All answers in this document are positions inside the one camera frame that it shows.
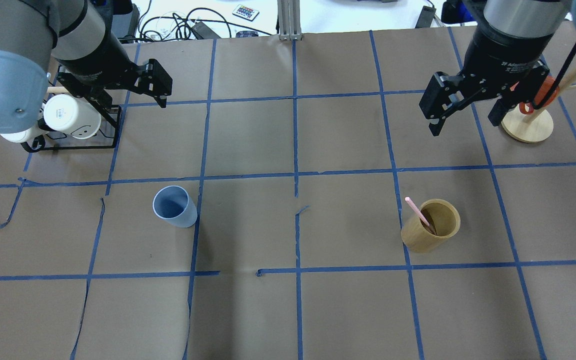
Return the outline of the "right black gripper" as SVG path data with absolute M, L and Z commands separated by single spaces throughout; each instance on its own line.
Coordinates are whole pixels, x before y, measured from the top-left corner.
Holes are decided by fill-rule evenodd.
M 419 108 L 429 121 L 434 137 L 441 134 L 448 117 L 478 101 L 496 100 L 487 119 L 492 126 L 500 126 L 519 103 L 541 100 L 539 91 L 546 85 L 549 73 L 550 68 L 542 60 L 511 64 L 470 59 L 455 75 L 435 72 L 423 92 Z

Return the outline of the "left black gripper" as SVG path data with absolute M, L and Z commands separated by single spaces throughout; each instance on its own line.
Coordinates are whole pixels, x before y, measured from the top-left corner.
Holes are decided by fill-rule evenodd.
M 166 109 L 167 98 L 172 95 L 173 79 L 157 59 L 148 59 L 139 66 L 131 60 L 55 60 L 64 68 L 57 75 L 58 82 L 75 97 L 87 97 L 103 89 L 124 90 L 149 96 Z

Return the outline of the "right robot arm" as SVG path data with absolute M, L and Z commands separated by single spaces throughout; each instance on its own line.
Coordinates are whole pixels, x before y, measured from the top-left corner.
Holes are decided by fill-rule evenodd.
M 544 107 L 555 86 L 538 94 L 549 73 L 540 57 L 567 14 L 576 27 L 576 0 L 447 0 L 443 23 L 475 21 L 477 27 L 462 69 L 457 75 L 435 72 L 423 92 L 419 107 L 432 135 L 441 134 L 452 114 L 478 101 L 496 101 L 488 115 L 493 126 L 518 104 Z

